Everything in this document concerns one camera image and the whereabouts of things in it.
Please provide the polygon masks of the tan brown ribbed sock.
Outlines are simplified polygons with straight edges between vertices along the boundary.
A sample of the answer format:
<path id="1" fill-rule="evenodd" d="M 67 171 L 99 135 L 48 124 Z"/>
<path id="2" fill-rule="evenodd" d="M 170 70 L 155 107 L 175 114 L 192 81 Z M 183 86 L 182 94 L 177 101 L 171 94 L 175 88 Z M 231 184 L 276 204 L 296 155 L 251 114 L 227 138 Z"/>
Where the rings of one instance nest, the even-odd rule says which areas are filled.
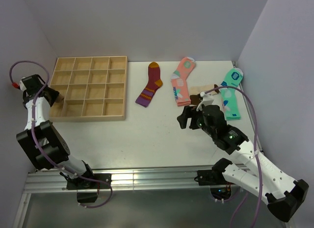
<path id="1" fill-rule="evenodd" d="M 57 104 L 61 104 L 64 102 L 64 96 L 62 94 L 59 94 L 57 97 L 56 97 L 56 100 L 55 100 L 55 103 Z"/>

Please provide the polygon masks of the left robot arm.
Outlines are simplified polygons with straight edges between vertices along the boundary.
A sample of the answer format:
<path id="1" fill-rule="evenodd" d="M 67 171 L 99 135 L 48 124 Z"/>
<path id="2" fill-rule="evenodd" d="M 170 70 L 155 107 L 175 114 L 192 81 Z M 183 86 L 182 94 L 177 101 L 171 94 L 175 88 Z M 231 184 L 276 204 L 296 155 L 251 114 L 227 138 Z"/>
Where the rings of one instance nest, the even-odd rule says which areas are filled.
<path id="1" fill-rule="evenodd" d="M 23 106 L 27 109 L 24 131 L 16 135 L 19 145 L 38 170 L 59 169 L 60 175 L 76 188 L 91 188 L 96 177 L 89 165 L 70 155 L 68 145 L 49 120 L 50 109 L 64 101 L 63 95 L 38 75 L 23 77 L 19 83 Z"/>

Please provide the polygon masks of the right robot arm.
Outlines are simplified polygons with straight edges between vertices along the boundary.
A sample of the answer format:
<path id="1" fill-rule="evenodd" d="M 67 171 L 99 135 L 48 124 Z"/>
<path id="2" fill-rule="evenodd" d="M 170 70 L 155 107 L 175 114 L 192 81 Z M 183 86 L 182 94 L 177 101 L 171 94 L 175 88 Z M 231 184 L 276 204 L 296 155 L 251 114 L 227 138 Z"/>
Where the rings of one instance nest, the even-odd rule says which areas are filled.
<path id="1" fill-rule="evenodd" d="M 309 185 L 296 180 L 275 166 L 254 149 L 253 142 L 238 128 L 229 125 L 217 105 L 185 106 L 177 121 L 182 129 L 191 120 L 190 129 L 201 129 L 214 144 L 229 155 L 221 158 L 210 170 L 197 172 L 195 181 L 200 186 L 238 185 L 257 196 L 280 221 L 287 223 L 304 202 Z"/>

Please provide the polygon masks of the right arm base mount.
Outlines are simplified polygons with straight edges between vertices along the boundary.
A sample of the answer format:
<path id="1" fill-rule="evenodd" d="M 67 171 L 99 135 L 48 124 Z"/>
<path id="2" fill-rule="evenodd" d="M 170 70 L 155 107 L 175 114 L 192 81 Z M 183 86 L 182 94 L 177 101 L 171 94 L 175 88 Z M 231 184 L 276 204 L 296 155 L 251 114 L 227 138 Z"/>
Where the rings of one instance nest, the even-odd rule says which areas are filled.
<path id="1" fill-rule="evenodd" d="M 198 170 L 194 181 L 199 186 L 233 185 L 224 178 L 222 172 L 222 170 Z"/>

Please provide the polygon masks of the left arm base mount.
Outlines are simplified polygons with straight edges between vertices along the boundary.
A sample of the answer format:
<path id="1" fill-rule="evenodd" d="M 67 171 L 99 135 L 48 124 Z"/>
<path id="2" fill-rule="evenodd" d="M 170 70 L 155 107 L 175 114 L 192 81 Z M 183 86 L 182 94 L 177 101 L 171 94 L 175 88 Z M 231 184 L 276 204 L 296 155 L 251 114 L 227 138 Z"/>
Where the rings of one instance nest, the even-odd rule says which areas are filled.
<path id="1" fill-rule="evenodd" d="M 99 195 L 100 189 L 110 189 L 111 185 L 110 173 L 96 173 L 95 180 L 98 182 L 83 180 L 81 178 L 67 178 L 66 190 L 77 192 L 77 201 L 83 204 L 94 203 Z"/>

